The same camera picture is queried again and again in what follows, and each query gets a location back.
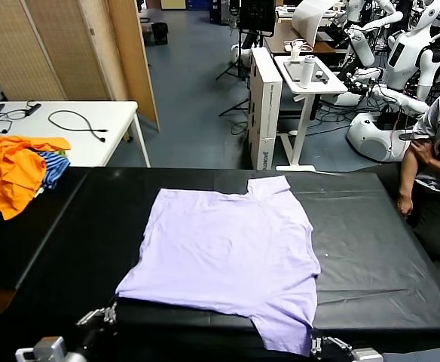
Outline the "person left hand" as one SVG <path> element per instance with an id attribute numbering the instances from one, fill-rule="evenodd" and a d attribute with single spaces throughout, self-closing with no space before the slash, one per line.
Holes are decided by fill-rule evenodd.
<path id="1" fill-rule="evenodd" d="M 430 140 L 413 140 L 411 149 L 415 156 L 426 165 L 435 160 L 434 148 Z"/>

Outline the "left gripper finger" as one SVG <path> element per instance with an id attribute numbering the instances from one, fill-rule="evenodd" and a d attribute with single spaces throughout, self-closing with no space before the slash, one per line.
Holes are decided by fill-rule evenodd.
<path id="1" fill-rule="evenodd" d="M 115 324 L 116 323 L 116 306 L 118 304 L 118 298 L 113 297 L 108 305 L 105 307 L 105 322 L 107 324 Z"/>
<path id="2" fill-rule="evenodd" d="M 103 320 L 105 315 L 105 309 L 104 308 L 98 308 L 92 311 L 89 311 L 84 315 L 82 318 L 80 318 L 77 322 L 77 326 L 87 326 L 90 323 Z"/>

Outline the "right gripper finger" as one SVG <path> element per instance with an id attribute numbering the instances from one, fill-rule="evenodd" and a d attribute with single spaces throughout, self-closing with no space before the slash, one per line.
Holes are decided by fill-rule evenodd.
<path id="1" fill-rule="evenodd" d="M 324 343 L 330 345 L 336 345 L 340 350 L 345 351 L 346 353 L 350 353 L 352 351 L 352 346 L 347 344 L 346 342 L 343 342 L 339 338 L 324 336 L 323 341 Z"/>
<path id="2" fill-rule="evenodd" d="M 312 357 L 321 357 L 322 354 L 322 337 L 317 330 L 313 328 L 310 333 L 311 337 L 311 349 L 310 354 Z"/>

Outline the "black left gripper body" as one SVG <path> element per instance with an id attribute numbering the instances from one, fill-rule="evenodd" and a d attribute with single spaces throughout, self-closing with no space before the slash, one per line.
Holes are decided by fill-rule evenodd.
<path id="1" fill-rule="evenodd" d="M 66 354 L 66 361 L 115 361 L 118 328 L 105 324 L 82 329 L 75 347 Z"/>

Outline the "person right hand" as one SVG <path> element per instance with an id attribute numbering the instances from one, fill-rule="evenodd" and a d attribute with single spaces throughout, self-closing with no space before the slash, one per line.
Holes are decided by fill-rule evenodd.
<path id="1" fill-rule="evenodd" d="M 396 201 L 396 206 L 400 214 L 403 215 L 404 218 L 408 218 L 413 210 L 413 201 L 411 195 L 399 194 Z"/>

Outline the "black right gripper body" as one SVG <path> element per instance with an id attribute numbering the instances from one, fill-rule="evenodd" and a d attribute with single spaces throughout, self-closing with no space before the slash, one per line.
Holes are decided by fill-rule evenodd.
<path id="1" fill-rule="evenodd" d="M 323 349 L 317 357 L 321 362 L 353 362 L 354 357 L 351 351 L 338 348 Z"/>

